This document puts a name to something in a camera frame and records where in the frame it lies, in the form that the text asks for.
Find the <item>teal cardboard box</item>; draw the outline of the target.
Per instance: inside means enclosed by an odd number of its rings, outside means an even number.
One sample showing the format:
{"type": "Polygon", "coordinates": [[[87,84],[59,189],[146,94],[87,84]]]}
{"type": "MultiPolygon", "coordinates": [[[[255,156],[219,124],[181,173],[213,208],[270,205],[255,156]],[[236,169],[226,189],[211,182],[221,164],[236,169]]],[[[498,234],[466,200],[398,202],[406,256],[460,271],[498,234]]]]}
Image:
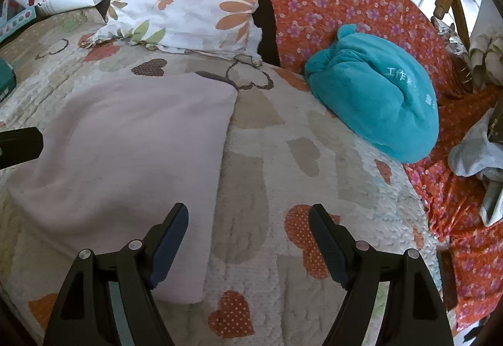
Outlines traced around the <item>teal cardboard box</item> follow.
{"type": "Polygon", "coordinates": [[[3,102],[17,85],[13,67],[3,58],[0,59],[0,102],[3,102]]]}

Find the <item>red floral blanket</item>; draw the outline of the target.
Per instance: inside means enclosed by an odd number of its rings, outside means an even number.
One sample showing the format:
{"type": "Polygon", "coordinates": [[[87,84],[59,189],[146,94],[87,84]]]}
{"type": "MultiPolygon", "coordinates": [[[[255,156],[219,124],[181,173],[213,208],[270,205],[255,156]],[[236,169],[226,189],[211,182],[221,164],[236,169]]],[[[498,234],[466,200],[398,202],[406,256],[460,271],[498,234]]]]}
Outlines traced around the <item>red floral blanket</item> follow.
{"type": "Polygon", "coordinates": [[[432,153],[405,172],[425,204],[429,228],[448,242],[455,279],[456,323],[464,329],[489,315],[502,295],[502,225],[483,224],[486,193],[475,178],[454,175],[448,153],[492,108],[500,90],[461,89],[443,40],[410,0],[271,0],[282,67],[300,72],[337,29],[354,24],[361,32],[407,50],[427,71],[440,104],[440,137],[432,153]]]}

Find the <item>grey crumpled garment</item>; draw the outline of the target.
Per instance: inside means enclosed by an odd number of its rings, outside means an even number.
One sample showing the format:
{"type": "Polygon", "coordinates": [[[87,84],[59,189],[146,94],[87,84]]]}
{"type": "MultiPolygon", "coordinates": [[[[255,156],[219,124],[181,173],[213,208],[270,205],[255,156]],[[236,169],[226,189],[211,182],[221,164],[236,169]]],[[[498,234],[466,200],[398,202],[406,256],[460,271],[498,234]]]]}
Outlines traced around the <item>grey crumpled garment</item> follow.
{"type": "Polygon", "coordinates": [[[486,193],[479,215],[485,227],[502,219],[502,144],[490,142],[487,136],[492,113],[492,108],[487,110],[448,155],[448,166],[455,175],[475,176],[483,182],[486,193]]]}

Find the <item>pale pink cloth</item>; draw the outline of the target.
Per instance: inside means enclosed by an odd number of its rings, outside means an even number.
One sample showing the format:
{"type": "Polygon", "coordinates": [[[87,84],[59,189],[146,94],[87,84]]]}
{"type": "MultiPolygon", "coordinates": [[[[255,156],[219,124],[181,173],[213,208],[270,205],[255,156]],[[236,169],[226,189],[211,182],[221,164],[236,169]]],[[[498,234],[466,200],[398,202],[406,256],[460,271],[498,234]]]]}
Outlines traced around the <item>pale pink cloth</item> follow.
{"type": "Polygon", "coordinates": [[[117,251],[184,204],[187,232],[153,294],[196,304],[237,96],[233,82],[205,71],[79,91],[45,129],[40,156],[8,176],[8,195],[42,239],[69,255],[117,251]]]}

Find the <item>teal fleece bundle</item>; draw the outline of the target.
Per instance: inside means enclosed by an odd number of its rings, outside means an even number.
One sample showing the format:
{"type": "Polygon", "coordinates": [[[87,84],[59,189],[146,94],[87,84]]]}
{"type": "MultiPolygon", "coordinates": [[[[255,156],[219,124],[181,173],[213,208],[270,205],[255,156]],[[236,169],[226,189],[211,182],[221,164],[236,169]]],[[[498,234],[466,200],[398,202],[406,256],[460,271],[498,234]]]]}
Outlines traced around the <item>teal fleece bundle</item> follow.
{"type": "Polygon", "coordinates": [[[413,164],[434,148],[439,116],[433,84],[398,45],[346,24],[303,71],[315,98],[382,153],[413,164]]]}

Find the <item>heart patterned quilt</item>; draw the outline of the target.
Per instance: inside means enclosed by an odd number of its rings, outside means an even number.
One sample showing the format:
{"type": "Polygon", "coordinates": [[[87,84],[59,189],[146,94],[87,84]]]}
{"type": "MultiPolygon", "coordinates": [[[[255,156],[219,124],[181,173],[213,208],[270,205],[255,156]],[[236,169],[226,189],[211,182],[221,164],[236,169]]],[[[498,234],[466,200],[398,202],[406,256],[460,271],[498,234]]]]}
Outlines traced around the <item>heart patterned quilt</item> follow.
{"type": "Polygon", "coordinates": [[[401,164],[334,118],[295,73],[124,43],[82,49],[93,8],[42,20],[1,48],[17,87],[5,129],[44,128],[68,96],[103,80],[206,70],[240,91],[226,141],[200,303],[158,304],[178,345],[319,345],[345,291],[309,266],[307,223],[320,203],[379,251],[418,250],[440,280],[436,240],[401,164]]]}

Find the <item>colourful game box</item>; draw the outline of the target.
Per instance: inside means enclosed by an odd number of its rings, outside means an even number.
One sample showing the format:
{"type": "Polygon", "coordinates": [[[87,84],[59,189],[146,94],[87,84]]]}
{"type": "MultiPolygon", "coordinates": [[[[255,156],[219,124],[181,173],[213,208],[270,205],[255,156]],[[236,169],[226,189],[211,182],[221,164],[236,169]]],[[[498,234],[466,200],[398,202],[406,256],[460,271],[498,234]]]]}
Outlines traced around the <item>colourful game box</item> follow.
{"type": "Polygon", "coordinates": [[[24,7],[15,0],[4,0],[1,7],[0,42],[37,18],[33,5],[24,7]]]}

